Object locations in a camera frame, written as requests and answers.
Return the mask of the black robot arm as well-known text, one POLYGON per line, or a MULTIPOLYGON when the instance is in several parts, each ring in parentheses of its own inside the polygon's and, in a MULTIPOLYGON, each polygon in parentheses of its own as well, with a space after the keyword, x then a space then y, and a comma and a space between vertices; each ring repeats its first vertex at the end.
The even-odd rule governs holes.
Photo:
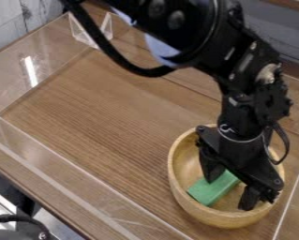
POLYGON ((238 207, 276 201, 285 182, 270 155, 270 138, 293 101, 280 53, 248 28, 237 0, 102 0, 147 37, 159 66, 138 67, 111 45, 79 0, 61 0, 118 66, 145 77, 196 68, 217 81, 222 112, 216 127, 196 129, 204 175, 214 182, 232 172, 246 188, 238 207))

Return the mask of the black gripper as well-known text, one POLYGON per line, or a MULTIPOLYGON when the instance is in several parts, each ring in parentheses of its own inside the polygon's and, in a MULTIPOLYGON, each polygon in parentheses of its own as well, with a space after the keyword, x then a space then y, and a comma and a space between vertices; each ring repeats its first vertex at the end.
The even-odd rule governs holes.
POLYGON ((276 160, 270 155, 272 132, 282 133, 277 122, 262 127, 249 101, 233 104, 233 97, 224 97, 217 126, 198 126, 197 147, 200 162, 212 184, 225 171, 246 184, 238 203, 245 211, 254 209, 258 201, 274 201, 285 182, 274 170, 286 157, 276 160))

